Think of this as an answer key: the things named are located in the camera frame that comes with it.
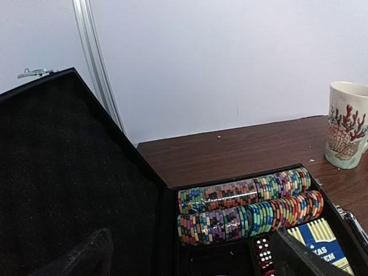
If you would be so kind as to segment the red translucent die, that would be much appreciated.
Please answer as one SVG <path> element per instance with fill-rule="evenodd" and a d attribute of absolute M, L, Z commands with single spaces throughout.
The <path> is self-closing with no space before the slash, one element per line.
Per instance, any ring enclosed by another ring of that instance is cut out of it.
<path fill-rule="evenodd" d="M 254 241 L 256 258 L 262 271 L 273 267 L 273 259 L 270 251 L 270 241 L 266 237 L 257 238 Z"/>

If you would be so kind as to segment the ceramic coral pattern mug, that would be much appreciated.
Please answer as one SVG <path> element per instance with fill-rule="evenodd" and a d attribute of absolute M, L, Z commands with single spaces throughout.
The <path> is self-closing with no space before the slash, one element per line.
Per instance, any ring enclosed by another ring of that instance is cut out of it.
<path fill-rule="evenodd" d="M 367 151 L 367 86 L 332 82 L 329 104 L 324 156 L 338 168 L 356 168 Z"/>

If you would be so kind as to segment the black poker chip case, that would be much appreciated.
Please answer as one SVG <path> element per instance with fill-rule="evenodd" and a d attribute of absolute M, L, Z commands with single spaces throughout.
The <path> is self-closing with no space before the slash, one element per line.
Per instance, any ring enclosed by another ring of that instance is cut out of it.
<path fill-rule="evenodd" d="M 199 249 L 174 232 L 174 194 L 307 163 L 307 117 L 134 147 L 74 68 L 1 94 L 1 274 L 31 275 L 108 228 L 110 275 L 259 275 L 248 240 Z"/>

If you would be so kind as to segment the blue texas holdem card box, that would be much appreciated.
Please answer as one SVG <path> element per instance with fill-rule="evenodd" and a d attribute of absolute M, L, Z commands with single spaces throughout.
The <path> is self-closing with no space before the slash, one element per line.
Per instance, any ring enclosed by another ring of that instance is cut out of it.
<path fill-rule="evenodd" d="M 304 225 L 295 226 L 288 229 L 287 232 L 326 262 L 354 275 L 334 232 L 325 218 L 318 218 Z"/>

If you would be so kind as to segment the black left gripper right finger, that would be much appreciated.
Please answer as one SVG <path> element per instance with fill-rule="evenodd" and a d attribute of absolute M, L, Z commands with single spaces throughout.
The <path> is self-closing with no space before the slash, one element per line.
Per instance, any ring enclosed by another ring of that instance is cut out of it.
<path fill-rule="evenodd" d="M 321 259 L 284 229 L 270 236 L 276 275 L 349 275 Z"/>

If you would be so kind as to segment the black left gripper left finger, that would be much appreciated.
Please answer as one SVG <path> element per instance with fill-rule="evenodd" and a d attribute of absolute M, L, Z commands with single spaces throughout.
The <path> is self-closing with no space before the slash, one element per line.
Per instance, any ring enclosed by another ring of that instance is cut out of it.
<path fill-rule="evenodd" d="M 113 249 L 110 229 L 102 228 L 31 275 L 110 275 Z"/>

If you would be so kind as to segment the left aluminium frame post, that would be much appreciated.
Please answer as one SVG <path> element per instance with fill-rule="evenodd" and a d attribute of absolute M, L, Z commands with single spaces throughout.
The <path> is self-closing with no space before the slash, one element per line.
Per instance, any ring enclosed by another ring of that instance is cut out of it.
<path fill-rule="evenodd" d="M 91 2 L 73 0 L 73 4 L 82 48 L 97 97 L 114 122 L 125 133 L 99 43 Z"/>

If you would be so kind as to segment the upper poker chip row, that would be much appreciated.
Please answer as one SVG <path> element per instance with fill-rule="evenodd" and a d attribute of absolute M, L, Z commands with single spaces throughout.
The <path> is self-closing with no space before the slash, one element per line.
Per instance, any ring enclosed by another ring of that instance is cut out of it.
<path fill-rule="evenodd" d="M 181 214 L 211 210 L 290 197 L 311 188 L 312 178 L 305 167 L 275 172 L 238 181 L 180 190 L 177 195 Z"/>

